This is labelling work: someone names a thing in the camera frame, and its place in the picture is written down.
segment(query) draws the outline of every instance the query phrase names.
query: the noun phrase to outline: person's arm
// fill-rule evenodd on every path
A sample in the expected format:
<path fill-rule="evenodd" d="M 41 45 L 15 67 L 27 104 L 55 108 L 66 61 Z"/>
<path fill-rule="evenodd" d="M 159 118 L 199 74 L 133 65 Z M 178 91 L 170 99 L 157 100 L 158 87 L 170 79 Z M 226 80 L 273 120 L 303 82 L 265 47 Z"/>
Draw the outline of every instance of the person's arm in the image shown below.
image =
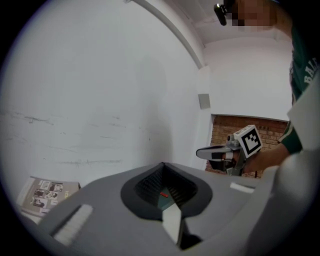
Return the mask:
<path fill-rule="evenodd" d="M 277 3 L 271 2 L 271 4 L 275 6 L 276 22 L 274 27 L 282 31 L 292 39 L 291 31 L 292 31 L 293 21 L 290 15 L 287 14 Z"/>
<path fill-rule="evenodd" d="M 301 142 L 295 128 L 291 124 L 291 121 L 288 123 L 283 136 L 278 140 L 278 142 L 286 147 L 290 155 L 302 150 Z"/>
<path fill-rule="evenodd" d="M 254 154 L 247 160 L 244 173 L 264 171 L 271 166 L 279 166 L 290 155 L 287 148 L 278 144 L 275 148 Z"/>

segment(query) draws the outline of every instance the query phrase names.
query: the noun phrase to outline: person's hand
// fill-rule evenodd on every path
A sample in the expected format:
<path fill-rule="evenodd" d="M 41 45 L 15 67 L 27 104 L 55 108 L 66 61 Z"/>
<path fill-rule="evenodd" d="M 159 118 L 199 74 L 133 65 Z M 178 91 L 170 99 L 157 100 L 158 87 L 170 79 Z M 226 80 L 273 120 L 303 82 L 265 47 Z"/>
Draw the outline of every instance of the person's hand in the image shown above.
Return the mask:
<path fill-rule="evenodd" d="M 234 151 L 233 152 L 233 160 L 235 162 L 238 162 L 239 160 L 239 154 L 240 154 L 240 150 L 237 150 L 237 151 Z M 246 162 L 245 162 L 245 165 L 244 165 L 244 169 L 243 169 L 243 173 L 244 174 L 247 174 L 247 173 L 252 173 L 252 172 L 255 172 L 255 171 L 258 171 L 258 166 L 257 166 L 257 163 L 256 163 L 256 157 L 258 156 L 258 153 L 252 155 L 251 157 L 249 157 Z"/>

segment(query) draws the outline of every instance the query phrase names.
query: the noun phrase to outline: white strip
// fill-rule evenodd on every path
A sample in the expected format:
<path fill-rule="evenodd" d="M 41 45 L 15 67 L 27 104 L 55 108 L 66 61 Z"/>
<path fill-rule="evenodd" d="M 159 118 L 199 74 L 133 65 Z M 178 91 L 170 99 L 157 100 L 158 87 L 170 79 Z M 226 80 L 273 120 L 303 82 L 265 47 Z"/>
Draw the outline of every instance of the white strip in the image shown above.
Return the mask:
<path fill-rule="evenodd" d="M 175 244 L 178 242 L 181 223 L 181 210 L 177 204 L 171 205 L 162 212 L 162 226 Z"/>
<path fill-rule="evenodd" d="M 225 159 L 232 159 L 232 158 L 234 158 L 234 153 L 233 152 L 225 153 Z"/>
<path fill-rule="evenodd" d="M 16 199 L 16 203 L 19 205 L 19 206 L 22 206 L 25 199 L 26 199 L 26 196 L 27 194 L 29 193 L 29 190 L 31 189 L 32 185 L 34 184 L 34 181 L 36 179 L 35 178 L 28 178 L 26 183 L 24 184 L 23 188 L 21 189 L 17 199 Z"/>
<path fill-rule="evenodd" d="M 92 212 L 92 206 L 83 204 L 53 238 L 65 246 L 71 245 Z"/>
<path fill-rule="evenodd" d="M 37 217 L 37 216 L 33 216 L 31 214 L 28 214 L 26 212 L 21 212 L 21 214 L 27 218 L 29 218 L 30 220 L 32 220 L 35 224 L 38 224 L 40 221 L 41 221 L 41 218 L 40 217 Z"/>
<path fill-rule="evenodd" d="M 230 188 L 234 189 L 234 190 L 238 190 L 238 191 L 244 192 L 244 193 L 248 193 L 248 194 L 252 194 L 253 192 L 255 192 L 254 188 L 247 187 L 247 186 L 244 186 L 244 185 L 240 185 L 240 184 L 237 184 L 235 182 L 231 182 Z"/>
<path fill-rule="evenodd" d="M 282 142 L 283 139 L 286 138 L 286 137 L 288 137 L 288 136 L 291 134 L 291 132 L 293 131 L 293 128 L 294 128 L 294 127 L 292 126 L 292 123 L 290 122 L 289 125 L 290 125 L 290 126 L 289 126 L 289 130 L 287 131 L 286 134 L 284 134 L 284 135 L 278 140 L 278 142 Z"/>
<path fill-rule="evenodd" d="M 288 113 L 304 150 L 320 147 L 320 69 Z"/>

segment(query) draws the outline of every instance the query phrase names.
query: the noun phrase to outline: white panel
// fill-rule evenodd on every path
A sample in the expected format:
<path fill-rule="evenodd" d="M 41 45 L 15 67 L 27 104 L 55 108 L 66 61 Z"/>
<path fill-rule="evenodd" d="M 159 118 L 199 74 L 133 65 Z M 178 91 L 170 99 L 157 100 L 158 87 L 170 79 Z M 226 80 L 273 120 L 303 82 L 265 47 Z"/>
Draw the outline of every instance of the white panel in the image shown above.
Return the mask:
<path fill-rule="evenodd" d="M 192 47 L 202 66 L 205 65 L 204 45 L 195 28 L 186 15 L 175 5 L 172 0 L 147 0 L 151 5 L 162 12 L 184 36 Z"/>
<path fill-rule="evenodd" d="M 175 0 L 188 13 L 193 22 L 201 21 L 206 13 L 197 0 Z"/>
<path fill-rule="evenodd" d="M 205 12 L 207 16 L 211 16 L 215 14 L 214 11 L 214 6 L 215 4 L 221 4 L 223 1 L 222 0 L 195 0 L 198 1 L 200 4 L 202 10 Z"/>
<path fill-rule="evenodd" d="M 199 94 L 208 94 L 211 87 L 211 70 L 209 66 L 201 68 L 197 76 L 197 92 Z M 205 170 L 207 161 L 196 156 L 198 149 L 208 147 L 212 138 L 212 115 L 211 109 L 202 109 L 198 115 L 197 132 L 194 136 L 194 146 L 191 158 L 191 167 Z"/>
<path fill-rule="evenodd" d="M 174 203 L 162 212 L 162 226 L 175 244 L 179 239 L 180 224 L 181 210 Z"/>
<path fill-rule="evenodd" d="M 292 45 L 268 38 L 234 38 L 206 45 L 211 113 L 288 121 Z"/>
<path fill-rule="evenodd" d="M 30 175 L 83 187 L 162 161 L 189 166 L 197 74 L 176 36 L 134 2 L 48 2 L 19 36 L 2 81 L 10 194 Z"/>
<path fill-rule="evenodd" d="M 215 41 L 233 39 L 233 38 L 273 38 L 274 30 L 257 32 L 250 30 L 249 27 L 243 31 L 243 28 L 237 26 L 226 25 L 222 26 L 217 20 L 216 22 L 209 23 L 206 26 L 196 29 L 202 42 L 208 44 Z"/>

